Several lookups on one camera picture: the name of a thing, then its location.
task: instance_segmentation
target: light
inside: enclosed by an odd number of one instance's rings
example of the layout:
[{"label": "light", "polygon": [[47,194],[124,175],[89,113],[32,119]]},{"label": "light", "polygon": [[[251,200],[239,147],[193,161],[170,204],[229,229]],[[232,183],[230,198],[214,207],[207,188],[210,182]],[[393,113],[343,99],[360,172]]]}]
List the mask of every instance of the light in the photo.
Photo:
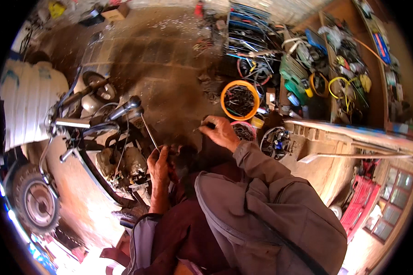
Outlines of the light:
[{"label": "light", "polygon": [[12,211],[12,209],[8,211],[8,216],[11,219],[12,223],[14,224],[15,228],[17,229],[18,233],[20,233],[20,236],[24,239],[24,241],[26,243],[30,243],[31,239],[29,239],[28,235],[23,230],[22,226],[18,222],[17,217],[15,216],[15,213],[14,211]]},{"label": "light", "polygon": [[9,216],[9,218],[11,219],[11,221],[14,221],[14,220],[17,219],[17,218],[15,217],[15,213],[12,211],[12,209],[10,209],[10,210],[8,211],[8,216]]},{"label": "light", "polygon": [[2,184],[0,184],[0,194],[2,195],[2,197],[4,197],[6,195],[5,189],[3,188]]}]

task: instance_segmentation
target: plastic bag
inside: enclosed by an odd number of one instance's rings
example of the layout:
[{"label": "plastic bag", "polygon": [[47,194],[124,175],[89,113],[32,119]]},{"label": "plastic bag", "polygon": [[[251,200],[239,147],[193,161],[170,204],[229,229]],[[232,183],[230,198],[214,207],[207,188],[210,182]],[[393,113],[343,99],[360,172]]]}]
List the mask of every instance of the plastic bag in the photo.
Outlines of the plastic bag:
[{"label": "plastic bag", "polygon": [[329,28],[327,26],[322,26],[318,30],[318,34],[327,33],[327,39],[329,39],[330,43],[336,48],[341,47],[341,40],[343,39],[343,33],[336,27],[333,26]]}]

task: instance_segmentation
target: yellow container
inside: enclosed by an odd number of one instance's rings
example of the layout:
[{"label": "yellow container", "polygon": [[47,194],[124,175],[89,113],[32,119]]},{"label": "yellow container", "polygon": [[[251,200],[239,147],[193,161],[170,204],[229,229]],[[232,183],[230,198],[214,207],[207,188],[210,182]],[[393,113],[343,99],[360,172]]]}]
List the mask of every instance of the yellow container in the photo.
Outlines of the yellow container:
[{"label": "yellow container", "polygon": [[[235,115],[228,112],[228,110],[226,110],[226,107],[225,107],[225,93],[226,91],[228,91],[229,88],[235,85],[246,86],[248,90],[252,92],[252,95],[254,96],[254,107],[252,108],[251,112],[249,112],[244,117],[236,117]],[[260,98],[254,86],[252,86],[251,84],[249,84],[248,82],[244,80],[235,80],[235,81],[229,82],[228,85],[226,85],[225,88],[223,88],[222,94],[220,96],[220,105],[222,106],[222,109],[225,112],[225,114],[229,116],[230,118],[234,120],[245,121],[245,120],[252,118],[257,113],[257,109],[259,108],[259,105],[260,105]]]},{"label": "yellow container", "polygon": [[256,117],[251,118],[251,125],[257,129],[261,129],[264,123],[265,122],[261,120],[260,118],[256,118]]}]

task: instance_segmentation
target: wheel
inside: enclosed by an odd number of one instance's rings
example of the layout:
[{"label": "wheel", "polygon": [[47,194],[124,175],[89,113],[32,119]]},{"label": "wheel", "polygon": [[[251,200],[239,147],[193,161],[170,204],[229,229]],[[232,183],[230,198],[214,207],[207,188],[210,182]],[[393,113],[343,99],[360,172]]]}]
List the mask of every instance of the wheel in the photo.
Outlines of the wheel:
[{"label": "wheel", "polygon": [[340,206],[329,206],[329,209],[334,212],[338,220],[341,220],[341,217],[343,216],[343,211],[341,210]]},{"label": "wheel", "polygon": [[15,174],[13,187],[19,221],[35,234],[54,231],[60,219],[59,201],[38,168],[32,163],[22,166]]}]

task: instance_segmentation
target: metal rod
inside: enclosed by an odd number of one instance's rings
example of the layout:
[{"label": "metal rod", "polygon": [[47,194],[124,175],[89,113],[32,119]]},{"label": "metal rod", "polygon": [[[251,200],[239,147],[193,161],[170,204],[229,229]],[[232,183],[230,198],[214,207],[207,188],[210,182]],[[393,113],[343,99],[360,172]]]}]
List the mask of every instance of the metal rod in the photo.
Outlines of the metal rod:
[{"label": "metal rod", "polygon": [[147,129],[148,135],[150,136],[151,141],[152,141],[153,144],[154,144],[154,147],[156,147],[156,150],[158,150],[158,152],[161,153],[161,150],[159,150],[159,146],[156,144],[156,141],[154,140],[153,136],[151,135],[150,129],[148,128],[148,125],[147,125],[147,123],[145,122],[145,118],[144,118],[143,113],[141,113],[141,118],[142,118],[142,121],[144,122],[145,129]]}]

